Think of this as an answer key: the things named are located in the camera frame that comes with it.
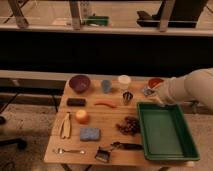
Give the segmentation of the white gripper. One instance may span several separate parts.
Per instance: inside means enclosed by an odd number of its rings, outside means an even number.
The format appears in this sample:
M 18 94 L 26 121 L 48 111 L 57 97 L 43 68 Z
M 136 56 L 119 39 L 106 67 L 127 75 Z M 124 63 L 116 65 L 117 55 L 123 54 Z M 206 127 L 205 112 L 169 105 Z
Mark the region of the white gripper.
M 165 81 L 159 83 L 154 88 L 155 93 L 151 96 L 151 99 L 158 104 L 169 104 L 170 99 L 168 96 L 168 85 Z

